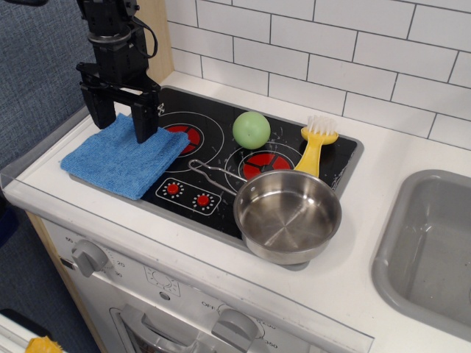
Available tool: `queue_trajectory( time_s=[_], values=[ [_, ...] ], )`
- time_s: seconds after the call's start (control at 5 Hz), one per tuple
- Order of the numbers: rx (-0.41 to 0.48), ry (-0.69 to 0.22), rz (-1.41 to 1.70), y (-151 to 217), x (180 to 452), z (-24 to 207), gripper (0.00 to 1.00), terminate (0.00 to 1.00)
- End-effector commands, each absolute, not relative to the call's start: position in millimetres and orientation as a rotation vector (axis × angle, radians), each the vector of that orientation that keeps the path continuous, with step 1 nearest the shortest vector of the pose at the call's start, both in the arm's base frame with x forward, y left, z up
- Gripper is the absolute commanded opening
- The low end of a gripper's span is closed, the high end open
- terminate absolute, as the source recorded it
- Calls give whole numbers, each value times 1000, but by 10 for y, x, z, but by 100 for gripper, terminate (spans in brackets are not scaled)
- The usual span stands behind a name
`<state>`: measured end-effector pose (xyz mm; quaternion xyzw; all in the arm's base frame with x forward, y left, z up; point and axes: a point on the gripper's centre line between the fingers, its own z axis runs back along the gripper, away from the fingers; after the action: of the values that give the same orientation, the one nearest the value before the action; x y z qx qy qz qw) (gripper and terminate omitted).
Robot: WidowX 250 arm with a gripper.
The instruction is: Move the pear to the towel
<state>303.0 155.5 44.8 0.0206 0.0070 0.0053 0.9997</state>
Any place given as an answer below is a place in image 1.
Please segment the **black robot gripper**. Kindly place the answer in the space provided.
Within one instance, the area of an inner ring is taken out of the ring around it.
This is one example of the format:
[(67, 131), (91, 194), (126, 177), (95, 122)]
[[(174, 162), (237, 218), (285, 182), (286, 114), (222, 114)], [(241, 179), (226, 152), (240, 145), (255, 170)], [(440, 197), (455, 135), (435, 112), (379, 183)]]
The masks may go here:
[(131, 105), (132, 120), (138, 143), (144, 143), (158, 129), (160, 86), (147, 75), (149, 59), (143, 33), (118, 33), (104, 36), (90, 33), (95, 63), (79, 63), (80, 88), (85, 105), (99, 129), (116, 120), (113, 100), (121, 100), (122, 88), (138, 90), (141, 95)]

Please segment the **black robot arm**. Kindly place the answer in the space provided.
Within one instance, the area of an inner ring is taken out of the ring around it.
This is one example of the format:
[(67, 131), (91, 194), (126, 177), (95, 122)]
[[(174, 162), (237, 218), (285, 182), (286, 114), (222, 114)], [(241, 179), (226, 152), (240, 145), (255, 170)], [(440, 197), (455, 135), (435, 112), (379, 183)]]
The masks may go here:
[(157, 36), (135, 14), (136, 1), (78, 1), (88, 24), (95, 63), (79, 63), (80, 88), (95, 125), (116, 120), (115, 103), (131, 108), (135, 136), (143, 143), (156, 133), (160, 86), (151, 79), (149, 60), (158, 50)]

